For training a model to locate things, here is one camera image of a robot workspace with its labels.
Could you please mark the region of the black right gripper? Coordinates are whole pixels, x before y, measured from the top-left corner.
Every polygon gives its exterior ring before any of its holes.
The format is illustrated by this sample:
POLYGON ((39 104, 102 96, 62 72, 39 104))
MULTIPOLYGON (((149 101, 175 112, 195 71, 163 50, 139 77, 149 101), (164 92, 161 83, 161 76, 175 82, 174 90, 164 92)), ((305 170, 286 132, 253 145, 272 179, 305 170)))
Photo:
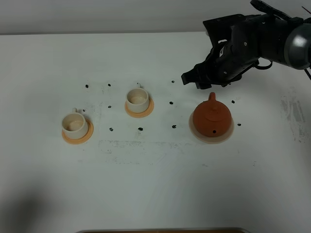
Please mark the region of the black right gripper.
POLYGON ((203 63, 181 75, 183 85, 195 83, 204 90, 240 80, 258 64, 256 27, 261 21, 262 15, 241 14, 204 21, 212 49, 203 63))

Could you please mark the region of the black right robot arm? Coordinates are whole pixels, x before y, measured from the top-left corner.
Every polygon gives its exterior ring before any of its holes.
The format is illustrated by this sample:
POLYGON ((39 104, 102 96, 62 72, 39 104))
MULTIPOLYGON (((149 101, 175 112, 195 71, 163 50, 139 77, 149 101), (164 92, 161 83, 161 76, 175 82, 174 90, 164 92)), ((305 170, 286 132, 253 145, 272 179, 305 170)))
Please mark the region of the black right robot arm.
POLYGON ((260 15, 235 14, 203 22, 212 49, 205 61, 182 74, 183 84, 195 83, 198 89, 225 87, 253 67, 271 67, 260 66, 259 58, 298 70, 310 68, 310 18, 290 17, 261 0, 250 3, 260 15))

